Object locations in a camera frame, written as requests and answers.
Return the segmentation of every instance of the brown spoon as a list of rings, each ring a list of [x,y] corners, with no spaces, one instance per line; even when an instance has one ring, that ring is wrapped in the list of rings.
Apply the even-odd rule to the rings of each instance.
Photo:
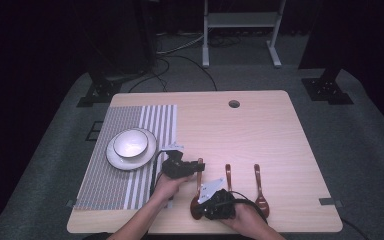
[[[258,197],[255,200],[255,204],[263,211],[263,214],[266,218],[270,215],[270,207],[267,203],[267,200],[263,196],[263,190],[261,188],[261,176],[260,176],[260,165],[254,165],[255,178],[257,179],[257,187],[258,187]]]
[[[198,159],[198,163],[203,163],[203,162],[204,160],[202,158]],[[201,193],[201,178],[202,178],[202,172],[198,172],[196,174],[197,191],[196,191],[195,197],[191,201],[191,214],[195,220],[199,220],[202,217],[201,213],[195,211],[195,207],[199,205],[198,199]]]
[[[229,192],[232,191],[232,180],[230,179],[230,176],[231,176],[230,164],[226,164],[227,190]]]

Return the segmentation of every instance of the person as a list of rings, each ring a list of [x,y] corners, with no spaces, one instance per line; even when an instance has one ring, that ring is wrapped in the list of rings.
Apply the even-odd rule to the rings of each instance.
[[[168,204],[169,199],[179,191],[180,185],[191,178],[192,175],[171,179],[165,174],[161,174],[157,180],[155,191],[148,202],[107,240],[141,239],[151,227],[158,213]],[[236,215],[234,218],[221,219],[220,221],[239,234],[258,240],[284,239],[263,221],[253,207],[246,204],[235,204],[235,210]]]

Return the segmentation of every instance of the white metal frame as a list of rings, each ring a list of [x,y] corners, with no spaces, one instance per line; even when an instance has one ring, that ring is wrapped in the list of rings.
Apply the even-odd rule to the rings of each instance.
[[[208,0],[204,3],[204,42],[202,45],[202,66],[210,66],[208,54],[208,29],[227,28],[227,27],[273,27],[271,40],[266,41],[273,65],[280,68],[282,63],[275,49],[277,34],[279,33],[280,23],[282,22],[283,10],[286,0],[280,0],[277,12],[257,12],[257,13],[209,13]]]

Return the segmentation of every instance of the gray carpet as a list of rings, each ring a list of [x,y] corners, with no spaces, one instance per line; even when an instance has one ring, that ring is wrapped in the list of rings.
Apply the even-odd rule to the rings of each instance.
[[[190,39],[161,37],[159,47],[170,49]],[[210,49],[208,73],[219,91],[272,90],[288,92],[332,197],[342,203],[341,217],[356,225],[370,239],[384,239],[384,117],[367,97],[361,83],[341,71],[337,83],[349,94],[353,105],[312,102],[302,78],[319,77],[321,69],[298,70],[305,36],[279,36],[276,44],[283,63],[274,69],[265,37],[244,37],[239,44]],[[192,47],[173,55],[200,63],[201,49]],[[213,91],[209,77],[189,60],[165,57],[170,63],[161,76],[167,91]],[[155,73],[166,63],[157,61]],[[128,92],[141,79],[125,83]],[[71,212],[66,203],[75,200],[94,142],[85,138],[94,121],[103,120],[108,103],[77,108],[91,79],[80,76],[50,124],[46,134],[0,216],[0,239],[82,239],[66,230]],[[161,92],[156,78],[132,92]],[[363,239],[344,224],[335,234],[284,233],[287,239]],[[198,239],[197,236],[151,236],[150,239]],[[237,239],[239,236],[200,236],[200,239]]]

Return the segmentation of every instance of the striped placemat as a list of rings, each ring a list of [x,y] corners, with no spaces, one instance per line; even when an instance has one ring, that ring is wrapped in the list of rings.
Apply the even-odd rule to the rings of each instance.
[[[139,209],[149,199],[152,160],[131,171],[113,167],[107,160],[108,143],[121,131],[144,128],[157,138],[157,152],[176,141],[176,105],[110,107],[85,173],[74,209]],[[157,173],[165,158],[158,159]]]

